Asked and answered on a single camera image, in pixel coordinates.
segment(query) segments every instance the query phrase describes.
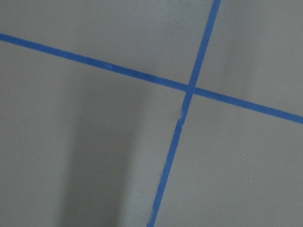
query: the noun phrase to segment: blue grid line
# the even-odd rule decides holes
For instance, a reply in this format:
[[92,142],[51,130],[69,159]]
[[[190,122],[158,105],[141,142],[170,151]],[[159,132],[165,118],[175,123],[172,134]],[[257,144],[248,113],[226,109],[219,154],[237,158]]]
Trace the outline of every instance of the blue grid line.
[[[85,57],[79,54],[75,54],[75,53],[71,53],[71,52],[67,52],[67,51],[63,51],[57,48],[53,48],[50,46],[46,46],[46,45],[42,45],[42,44],[38,44],[38,43],[34,43],[28,40],[24,40],[24,39],[20,39],[17,37],[13,37],[10,35],[6,35],[6,34],[2,34],[0,33],[0,40],[7,42],[7,43],[11,43],[11,44],[15,44],[15,45],[19,45],[19,46],[23,46],[29,49],[33,49],[36,51],[40,51],[40,52],[44,52],[44,53],[48,53],[51,55],[55,55],[58,57],[62,57],[62,58],[66,58],[72,61],[77,61],[83,64],[87,64],[87,65],[91,65],[97,68],[101,68],[101,69],[105,69],[108,71],[112,71],[112,72],[116,72],[119,74],[123,74],[126,76],[130,76],[130,77],[134,77],[137,79],[141,79],[141,80],[145,80],[145,81],[149,81],[155,84],[159,84],[162,86],[166,86],[166,87],[170,87],[173,89],[177,89],[180,91],[186,91],[188,85],[183,84],[183,83],[179,83],[170,79],[165,79],[165,78],[161,78],[161,77],[157,77],[151,74],[147,74],[147,73],[143,73],[143,72],[139,72],[139,71],[135,71],[135,70],[131,70],[128,68],[124,68],[122,66],[118,66],[118,65],[114,65],[111,63],[107,63],[105,61],[100,61],[100,60],[96,60],[93,58],[89,58],[89,57]],[[263,106],[263,105],[259,105],[256,103],[252,103],[252,102],[248,102],[242,99],[238,99],[238,98],[234,98],[231,96],[226,96],[226,95],[222,95],[213,91],[209,91],[209,90],[205,90],[205,89],[201,89],[201,88],[195,88],[194,90],[194,95],[198,95],[198,96],[203,96],[206,98],[210,98],[213,100],[217,100],[220,102],[225,102],[228,104],[232,104],[232,105],[236,105],[236,106],[240,106],[246,109],[250,109],[253,111],[257,111],[260,113],[265,113],[274,117],[278,117],[278,118],[282,118],[288,121],[292,121],[292,122],[296,122],[296,123],[300,123],[303,124],[303,116],[299,116],[293,113],[289,113],[289,112],[285,112],[285,111],[281,111],[281,110],[277,110],[271,107],[267,107],[267,106]]]
[[221,2],[221,0],[214,0],[212,8],[210,10],[210,14],[209,14],[207,24],[205,27],[205,31],[204,31],[204,34],[202,37],[202,41],[201,41],[201,44],[199,47],[195,65],[194,65],[194,68],[193,68],[193,71],[192,71],[192,74],[191,74],[191,77],[189,80],[189,84],[188,84],[188,88],[187,88],[184,100],[183,100],[183,104],[182,104],[182,108],[181,108],[181,117],[179,118],[179,120],[176,124],[176,128],[175,128],[175,131],[174,131],[174,134],[172,137],[172,141],[171,141],[171,144],[169,147],[169,152],[167,154],[166,162],[165,162],[164,169],[163,169],[163,172],[161,175],[161,179],[160,179],[160,182],[158,185],[156,196],[155,196],[155,199],[154,199],[154,202],[152,205],[150,221],[147,224],[147,227],[154,227],[156,219],[157,219],[158,211],[159,211],[161,201],[162,201],[162,198],[164,195],[167,180],[169,178],[171,166],[172,166],[172,163],[173,163],[176,151],[177,151],[177,147],[178,147],[178,144],[180,141],[182,128],[185,123],[188,109],[190,106],[190,102],[191,102],[191,99],[194,94],[196,82],[197,82],[199,74],[200,74],[200,70],[201,70],[201,67],[203,64],[208,42],[209,42],[213,27],[214,27],[214,22],[216,20],[216,16],[217,16],[217,13],[219,10],[220,2]]

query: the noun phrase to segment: gray surface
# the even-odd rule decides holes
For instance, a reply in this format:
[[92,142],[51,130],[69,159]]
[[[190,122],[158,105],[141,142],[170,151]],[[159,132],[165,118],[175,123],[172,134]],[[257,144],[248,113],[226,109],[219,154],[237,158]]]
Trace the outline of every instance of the gray surface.
[[184,93],[0,49],[0,226],[145,226]]
[[0,31],[188,83],[212,1],[1,1]]
[[303,127],[194,97],[157,227],[303,225]]
[[303,1],[224,0],[198,87],[303,115]]

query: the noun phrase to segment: gray tile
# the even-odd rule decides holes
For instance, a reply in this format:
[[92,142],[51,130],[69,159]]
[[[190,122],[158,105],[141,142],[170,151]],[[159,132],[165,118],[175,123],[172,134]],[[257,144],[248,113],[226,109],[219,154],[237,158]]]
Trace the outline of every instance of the gray tile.
[[157,227],[303,225],[303,126],[193,97]]
[[184,93],[0,49],[0,225],[145,226]]
[[2,33],[188,83],[212,1],[2,1]]
[[222,1],[198,87],[303,115],[303,1]]

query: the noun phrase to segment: floor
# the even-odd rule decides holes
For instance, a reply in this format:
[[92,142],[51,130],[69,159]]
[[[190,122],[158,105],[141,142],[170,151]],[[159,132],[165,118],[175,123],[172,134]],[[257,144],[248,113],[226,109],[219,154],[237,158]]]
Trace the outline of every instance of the floor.
[[0,5],[1,226],[303,226],[302,1]]

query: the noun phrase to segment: blue tape strip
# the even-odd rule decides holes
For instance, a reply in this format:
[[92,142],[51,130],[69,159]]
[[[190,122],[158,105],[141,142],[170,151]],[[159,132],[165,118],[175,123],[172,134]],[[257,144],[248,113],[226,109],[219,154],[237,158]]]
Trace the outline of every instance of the blue tape strip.
[[181,90],[181,91],[186,91],[187,89],[187,85],[186,84],[182,84],[179,82],[175,82],[173,80],[170,79],[165,79],[165,78],[161,78],[161,77],[157,77],[151,74],[147,74],[147,73],[143,73],[143,72],[139,72],[139,71],[135,71],[135,70],[131,70],[128,68],[124,68],[122,66],[118,66],[118,65],[114,65],[105,61],[100,61],[100,60],[96,60],[93,58],[89,58],[89,57],[85,57],[79,54],[75,54],[75,53],[71,53],[68,51],[63,51],[60,49],[56,49],[50,46],[46,46],[46,45],[42,45],[42,44],[37,44],[28,40],[24,40],[24,39],[20,39],[20,38],[16,38],[10,35],[6,35],[6,34],[2,34],[0,33],[0,40],[5,41],[7,43],[11,43],[11,44],[16,44],[19,46],[23,46],[23,47],[27,47],[36,51],[40,51],[40,52],[44,52],[44,53],[48,53],[48,54],[52,54],[58,57],[62,57],[62,58],[66,58],[72,61],[77,61],[83,64],[87,64],[87,65],[91,65],[94,67],[98,67],[104,70],[108,70],[111,72],[116,72],[116,73],[120,73],[123,75],[127,75],[130,77],[134,77],[134,78],[138,78],[138,79],[142,79],[145,81],[149,81],[155,84],[160,84],[166,87],[171,87],[177,90]]
[[187,112],[190,106],[190,102],[195,90],[195,86],[196,86],[196,82],[197,79],[199,77],[199,73],[202,67],[202,63],[203,63],[203,59],[206,53],[206,49],[208,46],[208,42],[210,39],[210,35],[212,33],[213,27],[214,27],[214,22],[217,16],[217,12],[220,6],[220,2],[221,0],[214,0],[209,17],[208,17],[208,21],[205,27],[205,31],[203,34],[203,38],[200,44],[200,48],[198,51],[198,55],[196,58],[196,62],[189,80],[189,84],[188,84],[188,88],[183,100],[183,104],[182,104],[182,109],[181,109],[181,117],[179,118],[176,128],[175,128],[175,132],[174,135],[172,137],[172,141],[169,147],[169,152],[167,154],[167,158],[166,158],[166,162],[165,162],[165,166],[162,172],[162,176],[158,185],[158,189],[156,192],[156,196],[154,199],[154,203],[152,206],[152,212],[151,212],[151,217],[150,217],[150,221],[147,224],[147,227],[153,227],[155,225],[155,221],[158,215],[158,211],[160,208],[160,204],[163,198],[163,194],[164,194],[164,190],[166,187],[166,183],[169,177],[169,173],[170,173],[170,169],[177,151],[177,147],[178,147],[178,143],[180,140],[180,136],[182,133],[182,128],[187,116]]
[[288,112],[281,111],[281,110],[277,110],[277,109],[274,109],[274,108],[270,108],[270,107],[267,107],[267,106],[264,106],[264,105],[251,103],[251,102],[248,102],[248,101],[245,101],[245,100],[242,100],[242,99],[222,95],[222,94],[212,92],[212,91],[208,91],[208,90],[201,89],[201,88],[195,88],[194,94],[199,95],[199,96],[203,96],[203,97],[206,97],[206,98],[210,98],[210,99],[213,99],[213,100],[217,100],[217,101],[220,101],[220,102],[229,103],[229,104],[232,104],[232,105],[243,107],[243,108],[246,108],[246,109],[250,109],[250,110],[253,110],[253,111],[257,111],[257,112],[260,112],[260,113],[265,113],[265,114],[268,114],[268,115],[271,115],[271,116],[274,116],[274,117],[279,117],[279,118],[282,118],[282,119],[286,119],[286,120],[289,120],[289,121],[292,121],[292,122],[303,124],[303,117],[302,116],[295,115],[295,114],[288,113]]

